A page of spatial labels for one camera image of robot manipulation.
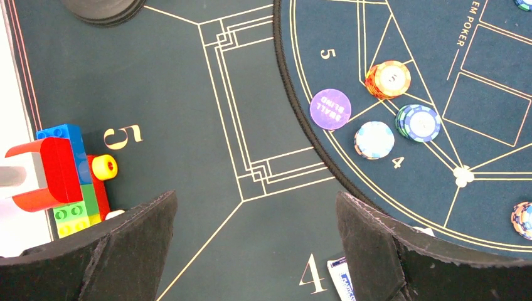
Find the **stack of poker chips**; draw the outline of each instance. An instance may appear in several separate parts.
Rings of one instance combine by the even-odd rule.
[[[393,148],[395,138],[389,126],[380,121],[362,125],[354,135],[354,149],[368,160],[386,157]]]
[[[514,2],[523,11],[531,11],[532,9],[532,0],[514,0]]]
[[[399,133],[417,142],[432,141],[440,132],[442,120],[435,110],[423,105],[406,105],[395,116]]]
[[[399,61],[385,61],[372,66],[366,74],[366,88],[376,98],[392,99],[404,94],[412,78],[408,68]]]
[[[522,202],[514,206],[511,222],[522,237],[532,240],[532,203]]]

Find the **blue lego brick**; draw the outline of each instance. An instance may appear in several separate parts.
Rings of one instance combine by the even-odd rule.
[[[77,125],[61,124],[56,127],[37,131],[37,140],[47,137],[65,138],[70,140],[80,184],[92,184],[81,128]]]

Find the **green lego brick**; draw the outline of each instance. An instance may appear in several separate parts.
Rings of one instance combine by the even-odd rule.
[[[83,201],[53,208],[53,217],[56,224],[88,216],[87,207]]]
[[[96,200],[96,192],[94,191],[93,184],[82,185],[83,202],[87,208],[87,215],[100,214],[100,208],[98,207],[98,201]]]
[[[53,208],[53,217],[56,224],[100,214],[96,192],[92,184],[81,185],[81,188],[83,201]]]

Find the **yellow wheel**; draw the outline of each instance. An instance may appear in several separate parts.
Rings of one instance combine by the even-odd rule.
[[[92,172],[100,181],[105,181],[116,177],[118,165],[111,155],[94,157],[92,160]]]

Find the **red plastic piece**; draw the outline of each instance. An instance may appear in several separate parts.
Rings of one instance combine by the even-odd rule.
[[[83,201],[78,172],[70,141],[49,137],[10,148],[6,158],[26,152],[41,154],[47,187],[13,196],[24,211],[36,212]]]
[[[90,177],[92,178],[92,186],[94,187],[94,192],[96,193],[96,201],[98,202],[98,209],[100,210],[100,218],[102,221],[105,221],[107,213],[111,212],[109,206],[109,200],[107,199],[107,192],[105,191],[105,184],[103,181],[98,180],[98,178],[92,172],[92,160],[96,156],[87,155],[88,160],[88,169],[90,170]]]

